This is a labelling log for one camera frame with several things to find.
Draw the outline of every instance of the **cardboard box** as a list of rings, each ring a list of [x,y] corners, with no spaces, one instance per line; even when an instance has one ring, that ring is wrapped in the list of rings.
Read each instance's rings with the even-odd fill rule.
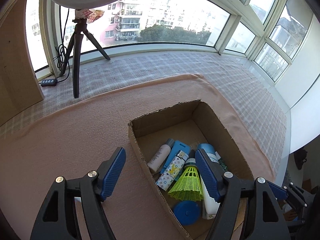
[[[129,140],[138,161],[168,217],[185,239],[204,239],[212,220],[200,218],[190,226],[182,226],[175,218],[172,208],[179,202],[155,184],[159,173],[152,175],[147,162],[168,138],[179,140],[192,149],[199,143],[210,143],[223,158],[232,173],[241,179],[253,179],[251,170],[238,146],[207,103],[200,100],[178,103],[129,122]],[[245,201],[239,205],[235,229],[243,222]]]

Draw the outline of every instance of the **plaid tablecloth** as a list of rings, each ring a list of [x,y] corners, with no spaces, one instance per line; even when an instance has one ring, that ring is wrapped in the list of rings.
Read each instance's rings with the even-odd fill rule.
[[[72,77],[56,87],[42,88],[44,100],[3,124],[0,139],[43,116],[92,96],[184,73],[201,73],[219,90],[236,110],[276,174],[284,147],[286,116],[272,95],[236,58],[215,53],[171,52],[111,59],[81,69],[79,98],[73,98]]]

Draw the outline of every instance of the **badminton shuttlecock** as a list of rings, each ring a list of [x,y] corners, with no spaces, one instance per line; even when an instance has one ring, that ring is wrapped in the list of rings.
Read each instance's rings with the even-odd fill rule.
[[[195,158],[189,158],[186,161],[184,172],[168,194],[169,196],[180,200],[203,200],[201,182]]]

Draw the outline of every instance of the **blue gripper pad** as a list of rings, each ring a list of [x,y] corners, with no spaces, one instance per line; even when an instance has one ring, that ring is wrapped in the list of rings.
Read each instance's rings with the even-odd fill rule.
[[[286,200],[288,198],[287,196],[287,191],[281,187],[279,187],[276,184],[273,184],[270,181],[267,181],[269,184],[269,187],[273,193],[273,195],[275,195],[275,197],[277,198],[277,200]]]
[[[211,171],[206,159],[203,157],[199,150],[196,151],[196,165],[203,179],[205,187],[207,188],[209,196],[214,198],[214,200],[218,202],[221,198],[218,191],[218,182],[213,175],[213,172]]]
[[[110,197],[116,184],[122,168],[125,164],[125,150],[122,148],[112,165],[110,166],[107,174],[103,178],[102,190],[100,196],[106,200],[107,197]]]

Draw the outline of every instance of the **metal screw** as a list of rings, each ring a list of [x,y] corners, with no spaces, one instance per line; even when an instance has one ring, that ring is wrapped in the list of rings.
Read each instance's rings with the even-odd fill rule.
[[[56,178],[56,182],[57,182],[57,183],[60,183],[60,182],[62,182],[62,181],[63,181],[63,177],[60,176],[60,177],[57,177],[57,178]]]
[[[96,171],[90,171],[89,173],[88,173],[88,176],[89,177],[95,177],[97,175],[97,172]]]
[[[262,184],[266,182],[266,180],[263,177],[259,177],[257,181]]]
[[[224,173],[224,176],[225,176],[226,178],[232,178],[232,177],[233,177],[233,174],[232,174],[230,171],[227,171],[227,172]]]

